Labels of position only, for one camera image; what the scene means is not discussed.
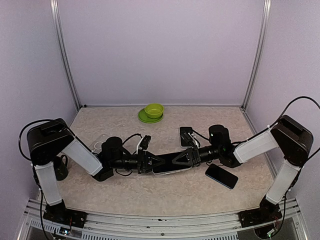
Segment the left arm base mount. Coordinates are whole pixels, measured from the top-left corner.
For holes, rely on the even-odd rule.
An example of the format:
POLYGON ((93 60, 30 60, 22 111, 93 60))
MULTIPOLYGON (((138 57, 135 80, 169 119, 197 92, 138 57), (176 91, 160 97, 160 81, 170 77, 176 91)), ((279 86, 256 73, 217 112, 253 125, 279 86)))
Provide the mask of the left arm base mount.
POLYGON ((87 215, 84 211, 66 208, 62 200, 55 205, 46 204, 43 218, 54 223, 83 229, 87 215))

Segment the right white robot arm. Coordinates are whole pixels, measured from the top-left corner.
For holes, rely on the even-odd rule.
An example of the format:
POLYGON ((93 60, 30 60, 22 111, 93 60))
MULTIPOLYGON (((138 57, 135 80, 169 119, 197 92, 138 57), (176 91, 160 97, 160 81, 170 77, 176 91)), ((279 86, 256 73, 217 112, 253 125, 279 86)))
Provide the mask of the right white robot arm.
POLYGON ((247 140, 232 144, 229 130, 223 125, 212 125, 209 131, 209 146, 189 147, 172 160, 175 165, 195 167, 218 159, 228 168, 237 168, 249 160, 280 149, 283 163, 263 200, 268 201, 256 210, 256 218, 266 222, 275 212, 285 193, 295 184, 301 169, 310 159, 314 142, 312 133, 288 115, 247 140))

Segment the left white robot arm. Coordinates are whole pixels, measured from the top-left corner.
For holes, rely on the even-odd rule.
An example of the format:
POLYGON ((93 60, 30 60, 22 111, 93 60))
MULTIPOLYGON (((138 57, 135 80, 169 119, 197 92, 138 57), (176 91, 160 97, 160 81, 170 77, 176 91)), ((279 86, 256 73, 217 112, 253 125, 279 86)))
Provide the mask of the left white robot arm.
POLYGON ((135 154, 124 148, 121 138, 113 136, 101 145, 101 152, 94 153, 66 125, 62 118, 36 121, 26 135, 30 161, 34 167, 42 195, 50 206, 50 214, 63 223, 70 218, 70 211, 62 205, 54 170, 54 160, 63 154, 82 167, 96 181, 112 177, 114 170, 137 170, 146 174, 165 163, 165 160, 146 150, 150 136, 145 136, 137 145, 135 154))

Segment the large black phone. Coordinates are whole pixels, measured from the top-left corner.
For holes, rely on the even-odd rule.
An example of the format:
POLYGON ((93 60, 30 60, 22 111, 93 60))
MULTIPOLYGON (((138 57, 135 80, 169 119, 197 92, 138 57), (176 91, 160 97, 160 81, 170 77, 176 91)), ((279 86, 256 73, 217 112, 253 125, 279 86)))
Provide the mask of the large black phone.
POLYGON ((174 165, 172 163, 172 160, 177 157, 181 152, 172 152, 167 154, 158 155, 158 157, 161 157, 165 160, 165 164, 163 165, 174 165))

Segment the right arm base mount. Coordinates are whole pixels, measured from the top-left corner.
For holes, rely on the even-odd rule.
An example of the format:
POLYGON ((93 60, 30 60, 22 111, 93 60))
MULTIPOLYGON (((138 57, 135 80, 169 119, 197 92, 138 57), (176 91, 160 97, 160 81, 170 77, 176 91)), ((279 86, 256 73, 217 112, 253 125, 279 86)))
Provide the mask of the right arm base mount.
POLYGON ((263 197, 258 208, 240 211, 238 216, 242 228, 268 223, 283 217, 279 204, 273 204, 266 199, 266 196, 263 197))

